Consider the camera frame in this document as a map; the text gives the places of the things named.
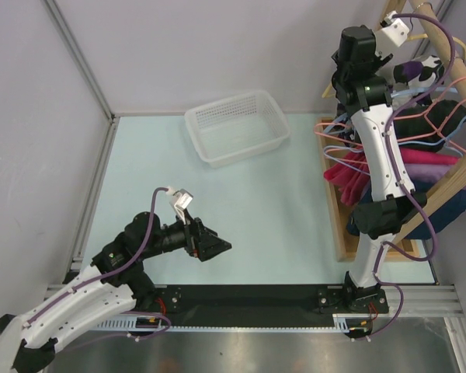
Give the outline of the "purple camouflage trousers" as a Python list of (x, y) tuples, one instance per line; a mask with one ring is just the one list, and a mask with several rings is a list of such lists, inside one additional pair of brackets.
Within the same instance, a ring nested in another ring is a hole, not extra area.
[(394, 66), (392, 76), (394, 83), (411, 88), (430, 87), (444, 74), (445, 67), (439, 57), (426, 55)]

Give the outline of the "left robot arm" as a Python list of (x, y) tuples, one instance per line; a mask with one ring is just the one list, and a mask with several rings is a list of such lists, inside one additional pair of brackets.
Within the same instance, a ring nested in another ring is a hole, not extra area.
[(0, 318), (0, 372), (39, 372), (82, 334), (115, 315), (148, 312), (156, 287), (144, 272), (151, 257), (184, 249), (202, 262), (231, 243), (189, 214), (171, 225), (141, 212), (61, 290), (22, 315)]

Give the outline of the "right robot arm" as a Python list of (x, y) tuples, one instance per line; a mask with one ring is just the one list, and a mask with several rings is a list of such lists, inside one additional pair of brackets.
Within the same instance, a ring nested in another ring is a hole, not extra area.
[(360, 238), (342, 289), (343, 304), (352, 312), (365, 312), (371, 302), (384, 298), (380, 266), (416, 207), (425, 206), (426, 195), (416, 192), (399, 150), (390, 89), (377, 73), (390, 57), (382, 54), (377, 34), (366, 26), (345, 28), (332, 59), (332, 86), (356, 128), (370, 173), (372, 201), (353, 210)]

